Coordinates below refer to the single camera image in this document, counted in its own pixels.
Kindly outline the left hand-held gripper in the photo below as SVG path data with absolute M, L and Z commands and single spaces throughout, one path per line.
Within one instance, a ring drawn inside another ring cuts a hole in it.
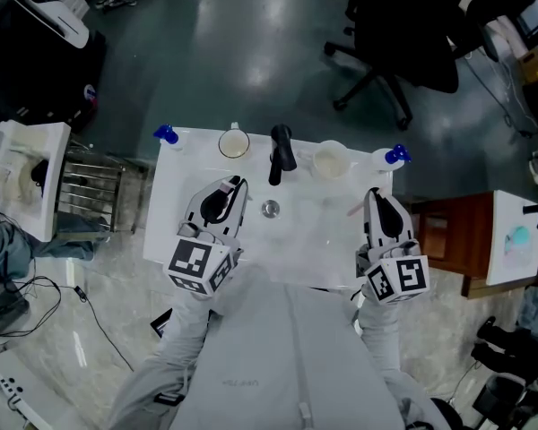
M 164 273 L 176 287 L 213 296 L 242 253 L 237 235 L 243 224 L 248 183 L 242 176 L 207 185 L 190 200 L 178 224 L 173 254 Z

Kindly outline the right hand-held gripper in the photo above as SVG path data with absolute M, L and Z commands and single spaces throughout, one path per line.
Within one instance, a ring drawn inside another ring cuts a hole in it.
M 430 289 L 428 257 L 415 238 L 412 218 L 381 188 L 363 199 L 366 242 L 355 254 L 356 277 L 365 280 L 380 304 L 407 301 Z

